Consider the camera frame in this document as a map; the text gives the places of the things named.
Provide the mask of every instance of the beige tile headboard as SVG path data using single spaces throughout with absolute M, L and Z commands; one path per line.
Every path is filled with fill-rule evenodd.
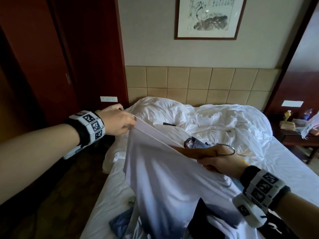
M 200 106 L 242 104 L 263 110 L 279 69 L 126 66 L 130 104 L 146 96 Z

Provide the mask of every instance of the light switch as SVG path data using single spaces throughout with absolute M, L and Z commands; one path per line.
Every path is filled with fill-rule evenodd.
M 301 107 L 303 101 L 284 101 L 281 106 L 288 106 L 288 107 Z
M 117 102 L 117 96 L 100 96 L 102 102 Z

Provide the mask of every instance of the plastic bag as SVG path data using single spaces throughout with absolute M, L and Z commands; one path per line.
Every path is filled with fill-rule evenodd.
M 296 132 L 298 132 L 303 139 L 307 139 L 309 131 L 319 124 L 319 112 L 314 115 L 309 121 L 306 122 L 304 126 L 296 127 Z

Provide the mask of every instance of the drawer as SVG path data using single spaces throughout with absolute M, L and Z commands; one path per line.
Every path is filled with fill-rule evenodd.
M 301 136 L 285 136 L 281 141 L 284 145 L 295 145 L 295 146 L 314 146 L 319 147 L 319 136 L 311 136 L 308 139 L 302 139 Z

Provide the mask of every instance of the water bottle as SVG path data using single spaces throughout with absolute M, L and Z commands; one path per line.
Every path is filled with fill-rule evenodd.
M 306 120 L 306 121 L 309 120 L 311 113 L 312 113 L 312 109 L 306 110 L 302 116 L 302 120 Z

